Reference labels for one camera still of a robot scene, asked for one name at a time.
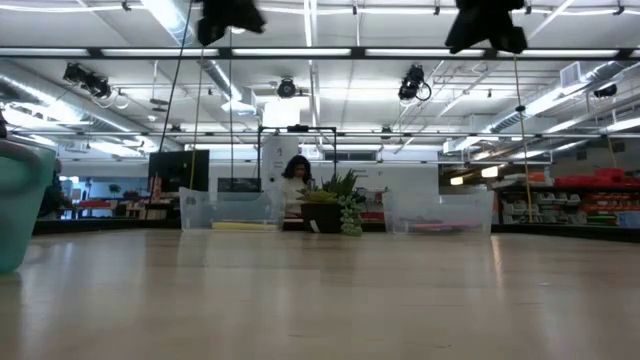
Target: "wooden floor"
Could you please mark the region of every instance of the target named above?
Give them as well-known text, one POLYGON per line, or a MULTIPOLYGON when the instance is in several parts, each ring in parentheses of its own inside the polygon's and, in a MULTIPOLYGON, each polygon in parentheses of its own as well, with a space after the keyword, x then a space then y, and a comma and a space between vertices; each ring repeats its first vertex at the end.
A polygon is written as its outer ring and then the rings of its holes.
POLYGON ((640 246, 123 231, 38 237, 0 358, 633 359, 640 246))

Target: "white shirt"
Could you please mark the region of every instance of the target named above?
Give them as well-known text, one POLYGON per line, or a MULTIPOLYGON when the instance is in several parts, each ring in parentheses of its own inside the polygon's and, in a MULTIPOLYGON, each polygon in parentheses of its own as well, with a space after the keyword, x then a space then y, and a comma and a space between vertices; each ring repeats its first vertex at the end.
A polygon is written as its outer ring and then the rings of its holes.
POLYGON ((302 197, 300 190, 304 189, 305 185, 302 179, 282 179, 282 195, 284 196, 286 212, 288 214, 300 214, 300 204, 304 201, 298 200, 302 197))

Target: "teal container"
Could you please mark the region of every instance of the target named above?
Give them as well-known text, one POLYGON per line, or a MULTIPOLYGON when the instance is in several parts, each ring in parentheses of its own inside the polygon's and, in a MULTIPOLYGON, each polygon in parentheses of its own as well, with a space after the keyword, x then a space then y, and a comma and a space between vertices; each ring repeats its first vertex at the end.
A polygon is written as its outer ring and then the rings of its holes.
POLYGON ((0 140, 0 274, 22 264, 55 158, 50 149, 0 140))

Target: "dark hair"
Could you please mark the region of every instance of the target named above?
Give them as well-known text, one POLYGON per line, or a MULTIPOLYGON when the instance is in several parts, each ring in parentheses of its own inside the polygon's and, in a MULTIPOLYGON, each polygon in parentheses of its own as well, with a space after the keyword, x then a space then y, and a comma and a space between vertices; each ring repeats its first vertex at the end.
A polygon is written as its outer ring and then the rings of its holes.
POLYGON ((306 184, 309 179, 311 179, 311 164, 309 164, 309 160, 302 155, 296 155, 289 160, 287 167, 282 173, 282 177, 285 179, 293 179, 296 173, 296 166, 298 165, 304 165, 304 176, 302 177, 302 182, 306 184))

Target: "black pot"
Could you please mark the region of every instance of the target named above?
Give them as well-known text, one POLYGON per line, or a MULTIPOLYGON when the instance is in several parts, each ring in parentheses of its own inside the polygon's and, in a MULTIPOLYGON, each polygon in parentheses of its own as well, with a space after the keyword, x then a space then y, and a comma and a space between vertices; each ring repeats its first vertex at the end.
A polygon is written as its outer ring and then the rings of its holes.
POLYGON ((323 234, 342 232, 342 206, 339 204, 302 204, 300 209, 307 231, 323 234))

